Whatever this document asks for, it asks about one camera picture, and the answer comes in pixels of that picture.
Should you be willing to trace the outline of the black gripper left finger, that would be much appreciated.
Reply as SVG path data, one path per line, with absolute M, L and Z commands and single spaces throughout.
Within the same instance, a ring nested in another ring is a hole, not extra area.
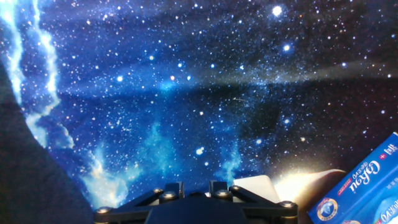
M 185 197 L 183 182 L 166 184 L 163 189 L 155 188 L 118 208 L 100 207 L 93 213 L 94 224 L 145 223 L 155 206 Z

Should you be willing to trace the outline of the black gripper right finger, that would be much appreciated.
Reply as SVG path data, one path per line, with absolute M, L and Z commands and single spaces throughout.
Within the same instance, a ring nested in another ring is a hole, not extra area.
M 299 207 L 282 201 L 269 179 L 235 179 L 232 185 L 211 180 L 209 217 L 215 223 L 298 224 Z

